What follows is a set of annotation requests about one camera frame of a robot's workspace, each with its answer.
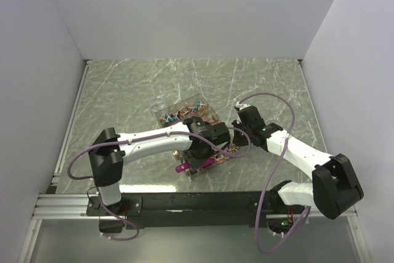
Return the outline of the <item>magenta plastic scoop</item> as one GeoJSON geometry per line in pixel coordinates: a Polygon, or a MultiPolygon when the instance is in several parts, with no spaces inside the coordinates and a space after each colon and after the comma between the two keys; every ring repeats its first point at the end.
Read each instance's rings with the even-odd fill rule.
{"type": "Polygon", "coordinates": [[[175,171],[176,171],[176,173],[181,173],[181,172],[188,171],[191,174],[196,174],[197,172],[200,172],[203,169],[206,169],[209,166],[212,166],[214,163],[215,163],[215,159],[209,158],[202,165],[198,166],[197,168],[194,168],[190,163],[183,162],[180,165],[175,167],[175,171]]]}

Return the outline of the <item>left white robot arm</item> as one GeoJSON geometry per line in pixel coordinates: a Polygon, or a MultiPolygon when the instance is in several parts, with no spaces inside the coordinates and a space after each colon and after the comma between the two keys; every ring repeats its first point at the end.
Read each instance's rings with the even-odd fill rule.
{"type": "Polygon", "coordinates": [[[102,209],[110,215],[122,210],[119,181],[125,164],[159,153],[178,151],[189,167],[199,169],[229,142],[230,132],[225,123],[211,125],[200,117],[133,134],[117,134],[114,128],[102,131],[89,151],[102,209]]]}

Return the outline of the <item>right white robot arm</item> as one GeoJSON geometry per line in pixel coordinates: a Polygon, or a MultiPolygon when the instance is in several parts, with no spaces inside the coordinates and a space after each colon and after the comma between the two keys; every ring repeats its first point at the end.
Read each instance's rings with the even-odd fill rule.
{"type": "Polygon", "coordinates": [[[310,206],[336,219],[363,199],[363,189],[347,156],[321,152],[290,136],[281,126],[265,124],[255,106],[238,103],[235,109],[239,117],[232,122],[235,145],[253,144],[283,156],[311,179],[310,183],[285,180],[273,187],[269,193],[272,210],[284,213],[292,205],[310,206]]]}

